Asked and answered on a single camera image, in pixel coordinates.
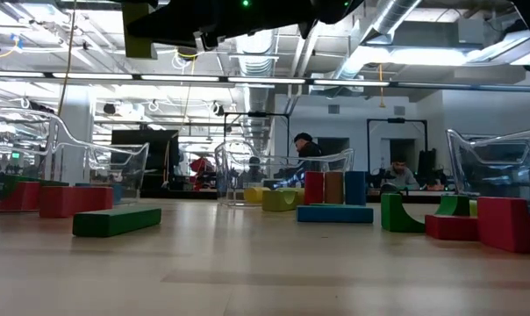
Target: person in red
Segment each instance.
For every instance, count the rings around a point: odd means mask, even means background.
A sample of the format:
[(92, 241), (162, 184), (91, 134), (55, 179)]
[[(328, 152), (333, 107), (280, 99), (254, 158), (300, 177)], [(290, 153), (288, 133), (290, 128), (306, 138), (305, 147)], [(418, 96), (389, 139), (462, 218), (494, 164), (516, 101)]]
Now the person in red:
[(204, 172), (214, 172), (214, 167), (212, 167), (211, 162), (209, 162), (206, 157), (200, 157), (193, 161), (190, 165), (190, 168), (193, 172), (196, 172), (194, 178), (195, 178), (195, 185), (193, 187), (193, 190), (201, 190), (204, 186)]

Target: transparent acrylic chair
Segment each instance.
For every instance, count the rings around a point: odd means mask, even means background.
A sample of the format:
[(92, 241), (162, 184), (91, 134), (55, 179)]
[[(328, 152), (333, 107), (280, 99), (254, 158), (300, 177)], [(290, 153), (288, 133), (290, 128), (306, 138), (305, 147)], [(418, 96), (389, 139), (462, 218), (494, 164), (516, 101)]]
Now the transparent acrylic chair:
[(530, 201), (530, 131), (468, 141), (448, 130), (447, 137), (460, 194)]
[(148, 144), (100, 146), (75, 139), (56, 115), (0, 107), (0, 197), (17, 181), (119, 185), (122, 203), (140, 197)]
[(304, 187), (304, 173), (310, 171), (349, 171), (355, 151), (313, 158), (260, 155), (245, 141), (229, 140), (215, 149), (218, 201), (223, 205), (252, 205), (243, 192), (251, 187)]

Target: wooden floor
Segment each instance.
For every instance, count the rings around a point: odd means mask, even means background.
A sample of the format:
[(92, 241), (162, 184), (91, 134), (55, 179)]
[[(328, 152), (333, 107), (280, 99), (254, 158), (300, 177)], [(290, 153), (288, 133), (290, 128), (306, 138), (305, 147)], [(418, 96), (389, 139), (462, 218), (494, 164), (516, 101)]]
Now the wooden floor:
[(0, 315), (530, 315), (530, 255), (386, 233), (379, 214), (298, 224), (294, 212), (142, 203), (163, 207), (162, 224), (109, 239), (0, 214)]

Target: red foam block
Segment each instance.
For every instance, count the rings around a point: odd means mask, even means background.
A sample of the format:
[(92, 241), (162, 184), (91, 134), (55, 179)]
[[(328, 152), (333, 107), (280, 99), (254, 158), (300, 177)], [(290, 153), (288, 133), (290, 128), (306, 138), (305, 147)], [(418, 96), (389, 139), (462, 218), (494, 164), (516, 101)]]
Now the red foam block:
[(445, 241), (478, 241), (477, 218), (470, 216), (426, 215), (426, 234)]
[(324, 173), (306, 171), (304, 174), (304, 204), (324, 203)]
[(39, 209), (38, 182), (19, 182), (16, 189), (0, 201), (0, 212), (36, 212)]
[(484, 245), (530, 254), (530, 213), (525, 199), (480, 197), (477, 217)]
[(43, 187), (40, 192), (41, 218), (68, 218), (78, 212), (113, 208), (110, 187)]

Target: air vent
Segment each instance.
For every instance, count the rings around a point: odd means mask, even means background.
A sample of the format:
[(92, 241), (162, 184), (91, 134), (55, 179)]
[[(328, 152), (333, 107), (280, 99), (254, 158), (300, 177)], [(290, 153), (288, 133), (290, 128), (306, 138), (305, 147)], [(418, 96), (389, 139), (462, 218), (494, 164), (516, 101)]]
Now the air vent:
[(394, 106), (394, 115), (405, 116), (405, 106)]
[(339, 105), (338, 104), (329, 104), (327, 106), (328, 114), (339, 114)]

